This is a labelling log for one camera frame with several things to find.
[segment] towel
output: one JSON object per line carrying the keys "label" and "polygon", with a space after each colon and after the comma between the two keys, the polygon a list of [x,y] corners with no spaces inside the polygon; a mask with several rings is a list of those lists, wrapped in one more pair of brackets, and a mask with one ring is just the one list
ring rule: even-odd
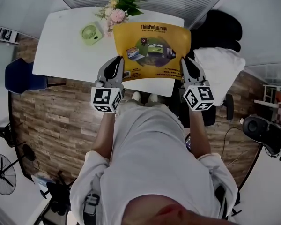
{"label": "towel", "polygon": [[193,50],[210,83],[214,105],[220,106],[237,75],[244,69],[245,59],[233,50],[208,47]]}

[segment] blue chair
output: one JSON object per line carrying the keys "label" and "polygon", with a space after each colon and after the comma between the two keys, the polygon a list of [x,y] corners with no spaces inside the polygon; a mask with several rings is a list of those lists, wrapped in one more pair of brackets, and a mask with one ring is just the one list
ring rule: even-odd
{"label": "blue chair", "polygon": [[48,77],[32,74],[33,62],[27,63],[19,58],[5,68],[5,88],[13,93],[22,94],[27,90],[43,90],[65,83],[48,84]]}

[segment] green desk fan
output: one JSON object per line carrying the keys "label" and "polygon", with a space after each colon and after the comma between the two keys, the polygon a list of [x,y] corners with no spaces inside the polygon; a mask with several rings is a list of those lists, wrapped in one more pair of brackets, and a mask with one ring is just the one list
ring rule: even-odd
{"label": "green desk fan", "polygon": [[88,46],[93,45],[95,42],[99,41],[102,38],[102,33],[96,27],[94,22],[86,25],[83,29],[81,29],[80,35],[82,37],[82,40]]}

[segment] wood plank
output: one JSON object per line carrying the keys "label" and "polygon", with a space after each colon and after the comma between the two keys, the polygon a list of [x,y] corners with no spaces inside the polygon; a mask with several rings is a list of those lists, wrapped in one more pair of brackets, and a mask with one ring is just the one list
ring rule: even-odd
{"label": "wood plank", "polygon": [[[17,57],[27,62],[34,60],[37,40],[20,39]],[[78,176],[83,165],[85,153],[91,150],[95,141],[103,113],[90,106],[93,83],[64,78],[49,78],[50,83],[66,83],[65,86],[50,87],[46,90],[27,91],[21,95],[12,95],[13,116],[18,142],[26,143],[34,150],[37,162],[27,159],[23,165],[29,174],[39,166],[45,172],[57,178],[58,170],[63,171],[67,181]],[[254,99],[262,99],[263,82],[241,72],[229,89],[234,98],[234,118],[226,120],[226,108],[217,107],[216,123],[206,128],[212,152],[222,154],[224,137],[231,127],[242,129],[239,120],[258,111]],[[126,90],[120,104],[131,99],[132,90]],[[232,129],[226,136],[223,161],[238,185],[241,184],[259,149],[257,143],[246,137],[242,131]]]}

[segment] black fan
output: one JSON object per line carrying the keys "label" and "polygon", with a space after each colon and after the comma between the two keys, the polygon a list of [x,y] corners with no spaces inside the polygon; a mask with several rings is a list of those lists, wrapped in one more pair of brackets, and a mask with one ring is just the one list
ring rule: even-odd
{"label": "black fan", "polygon": [[23,152],[24,155],[13,163],[11,163],[7,157],[0,154],[0,194],[10,195],[15,190],[17,179],[15,176],[15,169],[13,167],[14,164],[16,164],[19,160],[22,160],[24,157],[30,161],[34,161],[34,152],[28,145],[23,145]]}

